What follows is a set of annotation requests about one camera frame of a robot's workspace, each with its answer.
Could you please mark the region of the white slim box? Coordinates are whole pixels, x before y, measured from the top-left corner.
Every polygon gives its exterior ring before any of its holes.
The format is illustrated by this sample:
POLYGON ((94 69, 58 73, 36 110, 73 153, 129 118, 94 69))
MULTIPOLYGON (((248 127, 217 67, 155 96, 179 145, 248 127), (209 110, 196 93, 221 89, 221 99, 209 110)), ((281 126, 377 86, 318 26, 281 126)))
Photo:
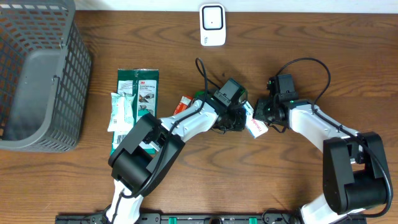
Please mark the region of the white slim box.
POLYGON ((269 128, 263 121, 254 119, 254 108, 248 101, 245 102, 243 108, 246 111, 245 128, 249 130, 254 139, 268 132, 269 128))

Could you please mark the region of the green lid jar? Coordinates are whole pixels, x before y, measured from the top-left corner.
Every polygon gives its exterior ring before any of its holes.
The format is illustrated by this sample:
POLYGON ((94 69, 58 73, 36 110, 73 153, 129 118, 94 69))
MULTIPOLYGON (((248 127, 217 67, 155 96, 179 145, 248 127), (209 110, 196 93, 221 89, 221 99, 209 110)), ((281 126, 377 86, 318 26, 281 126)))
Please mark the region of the green lid jar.
POLYGON ((198 91, 195 93, 194 98, 199 100, 204 100, 207 98, 208 93, 206 91, 198 91))

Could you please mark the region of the red stick sachet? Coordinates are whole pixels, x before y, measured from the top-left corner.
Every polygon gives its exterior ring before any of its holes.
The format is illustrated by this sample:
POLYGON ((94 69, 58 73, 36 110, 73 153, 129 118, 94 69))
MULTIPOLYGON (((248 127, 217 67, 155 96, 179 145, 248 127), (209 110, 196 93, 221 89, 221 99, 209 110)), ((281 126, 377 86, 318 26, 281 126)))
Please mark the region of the red stick sachet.
POLYGON ((174 110, 174 115, 185 111, 193 101, 193 97, 183 95, 176 109, 174 110))

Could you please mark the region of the green white gloves package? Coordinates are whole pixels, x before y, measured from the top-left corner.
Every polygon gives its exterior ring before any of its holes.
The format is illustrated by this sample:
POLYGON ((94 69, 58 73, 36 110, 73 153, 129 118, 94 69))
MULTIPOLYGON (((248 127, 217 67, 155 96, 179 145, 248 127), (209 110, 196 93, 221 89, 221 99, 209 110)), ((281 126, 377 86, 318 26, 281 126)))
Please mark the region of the green white gloves package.
MULTIPOLYGON (((118 70, 117 94, 135 95, 132 103, 134 126, 146 114, 153 116, 157 113, 157 97, 159 87, 159 71, 153 69, 118 70)), ((114 152, 126 132, 111 132, 113 134, 112 148, 114 152)))

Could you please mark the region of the mint wet wipes pack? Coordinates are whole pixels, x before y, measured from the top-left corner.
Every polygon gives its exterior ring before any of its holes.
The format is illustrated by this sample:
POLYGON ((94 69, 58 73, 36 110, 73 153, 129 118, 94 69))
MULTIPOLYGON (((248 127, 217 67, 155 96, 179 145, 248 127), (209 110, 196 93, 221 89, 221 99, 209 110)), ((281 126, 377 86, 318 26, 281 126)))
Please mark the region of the mint wet wipes pack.
POLYGON ((111 118, 108 132, 126 132, 134 126, 132 103, 135 95, 111 93, 111 118))

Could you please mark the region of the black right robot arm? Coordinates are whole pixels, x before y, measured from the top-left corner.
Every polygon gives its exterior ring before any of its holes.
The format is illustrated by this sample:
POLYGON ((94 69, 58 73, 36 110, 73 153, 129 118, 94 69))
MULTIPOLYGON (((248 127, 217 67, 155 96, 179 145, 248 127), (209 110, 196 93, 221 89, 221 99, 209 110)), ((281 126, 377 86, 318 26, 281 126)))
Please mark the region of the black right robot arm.
POLYGON ((330 118, 315 103, 301 100, 290 74, 267 82, 269 96, 260 98, 254 118, 270 127, 282 126, 308 139, 323 154, 323 193, 302 206, 287 223, 364 223, 365 210, 391 207, 393 188, 380 135, 361 133, 330 118))

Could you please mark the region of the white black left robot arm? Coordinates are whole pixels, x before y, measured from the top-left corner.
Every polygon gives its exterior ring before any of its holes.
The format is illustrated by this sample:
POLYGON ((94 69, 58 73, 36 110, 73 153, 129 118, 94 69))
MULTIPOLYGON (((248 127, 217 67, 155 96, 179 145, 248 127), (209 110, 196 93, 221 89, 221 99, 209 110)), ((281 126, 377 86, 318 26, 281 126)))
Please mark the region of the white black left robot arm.
POLYGON ((178 114, 160 119, 144 115, 109 157, 115 193, 103 220, 138 221, 144 197, 163 181, 188 140, 213 127, 244 129, 247 98, 247 90, 230 78, 212 95, 204 92, 178 114))

